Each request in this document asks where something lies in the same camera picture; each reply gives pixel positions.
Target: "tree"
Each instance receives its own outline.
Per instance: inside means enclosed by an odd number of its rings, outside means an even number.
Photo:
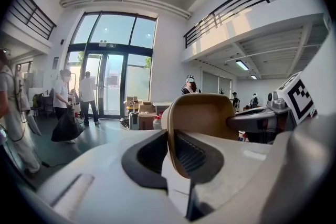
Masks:
[[[82,65],[83,58],[84,58],[84,51],[80,51],[77,56],[78,62],[76,62],[76,66]]]
[[[145,66],[144,68],[151,68],[151,63],[152,63],[152,58],[151,57],[148,57],[145,59]]]
[[[82,65],[83,58],[84,58],[84,51],[80,51],[80,52],[78,52],[78,56],[77,56],[78,62],[76,62],[76,66],[81,66],[81,65]],[[90,55],[88,56],[88,58],[96,58],[96,59],[99,59],[99,58],[100,58],[100,54],[90,54]]]

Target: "sky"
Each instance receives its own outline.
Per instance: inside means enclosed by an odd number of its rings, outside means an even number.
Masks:
[[[74,43],[86,43],[98,15],[87,15],[76,34]],[[91,42],[125,44],[129,43],[135,17],[122,15],[102,15],[92,35]],[[137,18],[131,45],[153,48],[155,21]]]

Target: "pipe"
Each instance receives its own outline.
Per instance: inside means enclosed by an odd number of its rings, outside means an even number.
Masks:
[[[64,0],[61,1],[60,4],[62,7],[69,7],[69,6],[74,6],[74,5],[79,5],[79,4],[85,4],[87,2],[109,2],[109,1],[116,1],[120,2],[120,0]],[[153,6],[153,7],[158,7],[161,9],[164,9],[169,12],[173,12],[185,19],[188,19],[191,16],[191,13],[183,10],[181,8],[178,8],[174,5],[158,1],[158,0],[123,0],[124,2],[130,2],[130,3],[136,3],[136,4],[143,4],[147,6]]]

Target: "man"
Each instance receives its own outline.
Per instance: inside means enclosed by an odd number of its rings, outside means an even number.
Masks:
[[[233,102],[232,102],[233,108],[236,112],[239,112],[240,100],[238,99],[236,92],[232,93],[232,95],[234,97],[233,99],[231,99],[231,100],[233,100]]]
[[[258,98],[257,98],[257,94],[253,94],[253,98],[251,99],[251,102],[250,102],[250,108],[251,109],[255,109],[258,105],[259,101],[258,101]]]
[[[91,73],[89,71],[85,72],[85,78],[79,84],[79,95],[82,99],[81,110],[84,113],[84,125],[89,126],[89,105],[93,112],[93,121],[95,125],[98,125],[100,122],[98,120],[98,113],[95,103],[95,95],[93,90],[97,89],[94,80],[90,79]]]

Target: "window frame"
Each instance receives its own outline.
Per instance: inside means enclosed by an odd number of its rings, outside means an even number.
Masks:
[[[98,15],[91,31],[88,37],[88,40],[86,43],[76,43],[74,44],[74,40],[76,37],[76,34],[85,18],[87,15]],[[100,47],[99,42],[91,42],[93,33],[96,29],[96,26],[98,24],[98,21],[102,15],[121,15],[121,16],[131,16],[134,17],[133,21],[133,26],[131,30],[131,34],[129,37],[129,42],[128,44],[113,44],[113,47]],[[133,37],[133,32],[135,28],[135,23],[137,22],[137,18],[143,18],[143,19],[148,19],[155,21],[155,26],[154,26],[154,37],[153,37],[153,46],[152,48],[146,48],[146,47],[140,47],[140,46],[133,46],[130,45]],[[148,97],[150,99],[151,97],[151,78],[152,78],[152,63],[153,63],[153,48],[154,48],[154,42],[155,42],[155,34],[156,34],[156,20],[157,18],[153,17],[148,17],[140,14],[135,14],[135,13],[124,13],[124,12],[84,12],[75,31],[73,32],[72,38],[70,45],[68,47],[67,55],[66,55],[66,60],[64,62],[64,66],[68,64],[70,53],[75,52],[75,51],[83,51],[83,61],[81,63],[81,69],[80,69],[80,76],[79,76],[79,81],[81,81],[84,78],[85,73],[83,70],[86,69],[86,63],[88,59],[89,54],[106,54],[106,53],[111,53],[111,54],[121,54],[124,55],[123,58],[123,68],[122,68],[122,74],[121,74],[121,83],[120,83],[120,113],[121,116],[124,115],[124,95],[125,95],[125,83],[126,83],[126,72],[127,72],[127,63],[128,63],[128,56],[130,54],[132,55],[140,55],[140,56],[146,56],[146,57],[151,57],[151,67],[150,67],[150,76],[149,76],[149,89],[148,89]],[[120,118],[120,116],[110,116],[108,118]]]
[[[82,22],[84,21],[84,18],[88,15],[98,15],[92,29],[91,29],[91,33],[88,37],[88,40],[86,41],[86,43],[75,43],[74,44],[74,41],[75,41],[75,38],[76,38],[76,35],[78,33],[78,30],[82,24]],[[153,18],[153,17],[149,17],[149,16],[145,16],[145,15],[141,15],[141,14],[138,14],[138,13],[126,13],[126,12],[103,12],[103,11],[100,11],[100,12],[84,12],[75,31],[73,32],[73,35],[72,35],[72,38],[71,38],[71,41],[70,41],[70,45],[77,45],[77,44],[88,44],[88,43],[97,43],[97,42],[91,42],[91,39],[92,39],[92,35],[94,33],[94,30],[99,22],[99,19],[102,15],[119,15],[119,16],[129,16],[129,17],[134,17],[134,21],[133,21],[133,26],[132,26],[132,30],[131,30],[131,34],[130,34],[130,37],[129,37],[129,42],[128,44],[118,44],[118,45],[124,45],[124,46],[130,46],[131,45],[131,40],[132,40],[132,36],[133,36],[133,31],[134,31],[134,27],[135,27],[135,23],[137,22],[136,19],[137,18],[142,18],[142,19],[146,19],[146,20],[152,20],[156,23],[156,20],[157,18]]]

